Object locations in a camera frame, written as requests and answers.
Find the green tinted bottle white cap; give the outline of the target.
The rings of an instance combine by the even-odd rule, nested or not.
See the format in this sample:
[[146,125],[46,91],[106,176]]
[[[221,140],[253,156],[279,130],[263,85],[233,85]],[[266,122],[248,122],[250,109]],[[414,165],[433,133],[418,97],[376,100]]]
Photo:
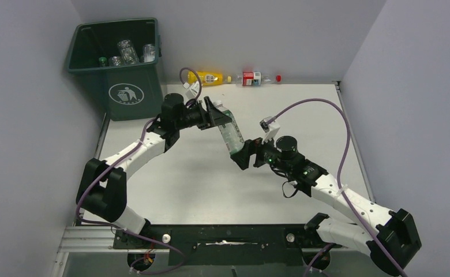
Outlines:
[[234,114],[226,107],[220,100],[213,102],[213,105],[226,116],[230,117],[232,121],[230,123],[218,126],[224,143],[229,151],[230,155],[239,152],[245,145],[242,133],[235,120]]

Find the yellow juice bottle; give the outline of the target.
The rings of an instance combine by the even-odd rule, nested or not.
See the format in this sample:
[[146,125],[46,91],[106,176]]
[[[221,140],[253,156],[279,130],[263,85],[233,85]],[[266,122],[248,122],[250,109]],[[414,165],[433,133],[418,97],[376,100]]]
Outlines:
[[[197,71],[197,75],[204,87],[230,84],[232,82],[231,76],[226,76],[222,73]],[[191,84],[197,81],[197,77],[193,72],[188,71],[185,81]]]

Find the red label bottle red cap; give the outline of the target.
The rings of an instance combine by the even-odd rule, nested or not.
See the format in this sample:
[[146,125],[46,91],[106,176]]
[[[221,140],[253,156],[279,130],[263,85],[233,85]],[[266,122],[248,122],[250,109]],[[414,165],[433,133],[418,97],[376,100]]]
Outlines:
[[282,76],[276,75],[264,75],[261,72],[242,72],[237,75],[236,84],[242,87],[262,87],[265,85],[280,84]]

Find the clear unlabelled bottle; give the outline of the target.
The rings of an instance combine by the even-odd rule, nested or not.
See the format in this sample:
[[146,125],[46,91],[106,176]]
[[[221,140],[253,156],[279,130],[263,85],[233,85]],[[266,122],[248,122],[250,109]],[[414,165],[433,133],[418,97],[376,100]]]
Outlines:
[[117,43],[117,47],[125,64],[134,65],[139,63],[139,57],[131,40],[121,40]]

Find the blue label crushed bottle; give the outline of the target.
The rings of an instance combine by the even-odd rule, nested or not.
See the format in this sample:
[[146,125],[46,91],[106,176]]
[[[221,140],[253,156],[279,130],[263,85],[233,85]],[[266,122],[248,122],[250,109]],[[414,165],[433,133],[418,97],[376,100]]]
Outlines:
[[109,66],[122,66],[124,61],[121,56],[113,56],[108,59]]

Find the dark green label bottle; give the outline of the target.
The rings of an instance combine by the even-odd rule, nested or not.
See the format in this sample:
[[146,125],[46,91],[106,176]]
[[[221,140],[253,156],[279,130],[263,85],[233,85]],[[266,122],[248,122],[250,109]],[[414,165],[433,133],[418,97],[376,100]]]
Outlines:
[[106,67],[106,66],[108,66],[108,60],[107,60],[107,58],[106,57],[99,57],[98,58],[98,65],[99,65],[99,67]]

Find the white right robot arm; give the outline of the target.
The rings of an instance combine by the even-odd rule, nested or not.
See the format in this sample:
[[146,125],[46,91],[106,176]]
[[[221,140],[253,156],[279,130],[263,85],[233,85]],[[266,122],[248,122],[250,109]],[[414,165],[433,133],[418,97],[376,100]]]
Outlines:
[[284,176],[297,191],[323,202],[351,220],[344,223],[326,214],[317,214],[305,226],[305,239],[312,246],[323,242],[341,245],[371,258],[390,276],[402,270],[420,250],[422,244],[414,217],[405,209],[393,211],[361,196],[347,185],[339,184],[326,169],[298,152],[297,140],[291,136],[264,142],[247,140],[242,149],[231,154],[241,170],[269,166]]

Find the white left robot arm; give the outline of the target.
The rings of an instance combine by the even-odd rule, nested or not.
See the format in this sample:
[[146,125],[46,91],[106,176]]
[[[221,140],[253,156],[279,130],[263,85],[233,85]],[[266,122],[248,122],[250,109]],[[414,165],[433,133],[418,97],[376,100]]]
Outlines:
[[102,225],[140,234],[149,221],[128,206],[127,182],[132,175],[166,153],[180,138],[181,130],[194,126],[206,130],[231,121],[209,97],[185,104],[182,95],[168,94],[160,114],[146,123],[139,139],[113,156],[92,158],[86,163],[76,197],[76,215],[80,216],[83,209],[102,218]]

